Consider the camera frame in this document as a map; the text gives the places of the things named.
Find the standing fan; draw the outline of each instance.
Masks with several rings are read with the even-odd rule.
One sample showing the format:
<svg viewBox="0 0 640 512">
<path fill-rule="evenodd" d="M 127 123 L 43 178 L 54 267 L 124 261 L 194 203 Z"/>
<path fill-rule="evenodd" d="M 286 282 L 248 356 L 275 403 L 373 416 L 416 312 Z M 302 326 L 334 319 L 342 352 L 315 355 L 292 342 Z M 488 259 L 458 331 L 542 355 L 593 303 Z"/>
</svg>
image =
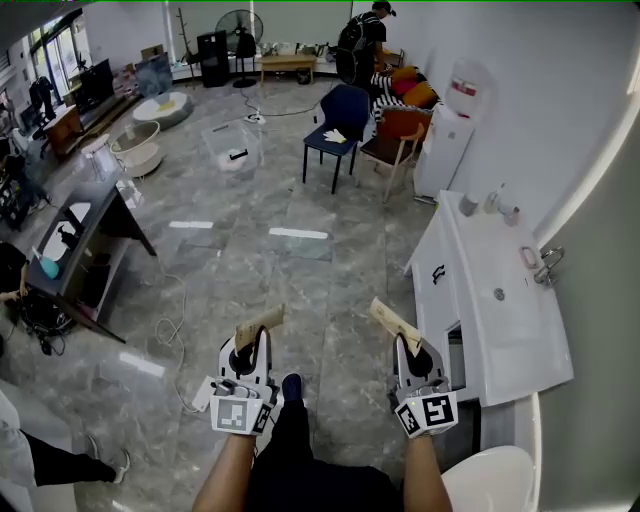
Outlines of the standing fan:
<svg viewBox="0 0 640 512">
<path fill-rule="evenodd" d="M 247 10 L 239 9 L 228 12 L 220 18 L 216 25 L 216 32 L 220 30 L 227 34 L 227 48 L 229 51 L 235 53 L 236 58 L 242 62 L 242 78 L 233 82 L 233 86 L 243 89 L 255 85 L 256 81 L 252 78 L 247 78 L 244 74 L 244 59 L 253 58 L 256 55 L 256 44 L 262 37 L 262 20 Z"/>
</svg>

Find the wooden bench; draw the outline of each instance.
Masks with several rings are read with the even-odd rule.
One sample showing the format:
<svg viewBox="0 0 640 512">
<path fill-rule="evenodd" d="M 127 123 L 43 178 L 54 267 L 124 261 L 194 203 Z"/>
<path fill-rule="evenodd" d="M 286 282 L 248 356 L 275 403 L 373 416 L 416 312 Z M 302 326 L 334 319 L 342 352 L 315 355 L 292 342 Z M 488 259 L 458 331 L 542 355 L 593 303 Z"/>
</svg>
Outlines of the wooden bench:
<svg viewBox="0 0 640 512">
<path fill-rule="evenodd" d="M 308 68 L 311 72 L 311 83 L 313 83 L 313 69 L 316 65 L 315 55 L 271 55 L 260 59 L 262 72 L 260 74 L 260 85 L 264 85 L 265 71 L 295 71 L 300 68 Z"/>
</svg>

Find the marble floor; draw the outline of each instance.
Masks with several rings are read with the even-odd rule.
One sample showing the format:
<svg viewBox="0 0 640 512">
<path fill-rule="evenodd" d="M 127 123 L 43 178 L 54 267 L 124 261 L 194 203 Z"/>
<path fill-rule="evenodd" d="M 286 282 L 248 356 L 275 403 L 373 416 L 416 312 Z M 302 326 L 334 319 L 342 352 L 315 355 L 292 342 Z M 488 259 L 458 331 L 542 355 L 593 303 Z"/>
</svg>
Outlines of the marble floor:
<svg viewBox="0 0 640 512">
<path fill-rule="evenodd" d="M 329 79 L 308 86 L 269 80 L 246 94 L 264 114 L 291 113 L 312 107 L 332 85 Z M 103 459 L 119 447 L 131 452 L 132 470 L 122 485 L 76 485 L 80 511 L 190 510 L 224 435 L 211 430 L 208 413 L 183 410 L 173 381 L 190 402 L 202 379 L 215 375 L 218 349 L 235 325 L 284 302 L 285 323 L 272 331 L 272 374 L 278 383 L 289 372 L 304 376 L 316 456 L 373 465 L 398 483 L 406 441 L 385 396 L 391 339 L 367 309 L 378 296 L 415 322 L 413 286 L 402 269 L 433 207 L 413 200 L 409 177 L 383 205 L 385 179 L 361 161 L 360 188 L 345 162 L 331 195 L 335 161 L 325 156 L 321 166 L 313 151 L 303 184 L 301 139 L 316 126 L 315 111 L 248 125 L 262 145 L 260 165 L 217 171 L 202 131 L 250 113 L 247 100 L 230 85 L 179 88 L 192 96 L 193 114 L 160 135 L 163 163 L 123 194 L 167 272 L 186 284 L 182 367 L 178 371 L 179 344 L 158 343 L 154 327 L 164 316 L 180 320 L 183 288 L 164 278 L 158 261 L 135 244 L 105 320 L 126 345 L 76 328 L 64 355 L 47 357 L 17 327 L 0 360 L 0 378 L 33 392 L 65 419 L 78 450 L 88 432 L 98 439 Z M 111 133 L 130 118 L 129 112 Z M 45 188 L 58 205 L 78 183 L 94 179 L 79 153 L 45 174 Z M 53 208 L 34 214 L 12 242 L 27 252 L 54 214 Z M 169 226 L 196 220 L 213 227 Z M 272 227 L 320 231 L 328 238 L 269 235 Z M 6 337 L 10 326 L 3 321 L 0 327 Z M 123 354 L 159 365 L 162 375 L 128 364 Z M 267 440 L 268 433 L 260 446 Z M 455 448 L 441 441 L 439 456 Z"/>
</svg>

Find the wooden stick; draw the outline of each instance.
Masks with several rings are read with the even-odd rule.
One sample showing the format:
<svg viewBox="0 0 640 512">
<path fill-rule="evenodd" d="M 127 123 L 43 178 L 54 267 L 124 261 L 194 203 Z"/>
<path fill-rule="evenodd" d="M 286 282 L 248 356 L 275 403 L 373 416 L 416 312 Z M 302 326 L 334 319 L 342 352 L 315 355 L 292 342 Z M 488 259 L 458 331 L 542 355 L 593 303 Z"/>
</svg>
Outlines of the wooden stick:
<svg viewBox="0 0 640 512">
<path fill-rule="evenodd" d="M 236 326 L 236 355 L 256 339 L 261 327 L 271 329 L 276 325 L 280 325 L 283 321 L 284 304 L 280 304 L 269 311 L 265 311 L 260 316 Z"/>
<path fill-rule="evenodd" d="M 182 19 L 182 7 L 178 7 L 178 15 L 176 16 L 176 18 L 178 18 L 180 20 L 180 28 L 182 29 L 182 33 L 180 34 L 182 36 L 182 40 L 184 41 L 184 47 L 186 49 L 186 54 L 185 56 L 187 57 L 187 59 L 189 59 L 189 55 L 191 55 L 191 50 L 189 50 L 189 43 L 191 41 L 187 41 L 187 36 L 186 36 L 186 31 L 184 29 L 184 27 L 187 26 L 187 24 L 184 22 L 184 20 Z M 191 64 L 191 59 L 189 59 L 189 71 L 191 71 L 191 83 L 193 84 L 193 88 L 195 90 L 196 88 L 196 75 L 193 72 L 193 65 Z"/>
<path fill-rule="evenodd" d="M 420 346 L 422 345 L 422 336 L 418 329 L 409 325 L 396 313 L 391 311 L 391 309 L 380 302 L 378 297 L 373 299 L 371 307 L 369 308 L 369 314 L 380 322 L 394 337 L 399 333 L 402 334 L 407 340 L 407 345 L 409 345 L 409 350 L 413 354 L 413 357 L 418 356 Z"/>
</svg>

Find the toilet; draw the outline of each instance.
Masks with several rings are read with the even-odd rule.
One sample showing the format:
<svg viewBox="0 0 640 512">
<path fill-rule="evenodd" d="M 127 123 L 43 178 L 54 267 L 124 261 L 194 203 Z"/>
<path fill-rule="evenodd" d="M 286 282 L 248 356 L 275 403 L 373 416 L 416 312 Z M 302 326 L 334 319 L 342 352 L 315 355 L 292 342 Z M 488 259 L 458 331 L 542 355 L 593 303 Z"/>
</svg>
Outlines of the toilet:
<svg viewBox="0 0 640 512">
<path fill-rule="evenodd" d="M 527 452 L 499 446 L 442 475 L 454 512 L 534 512 L 535 471 Z"/>
</svg>

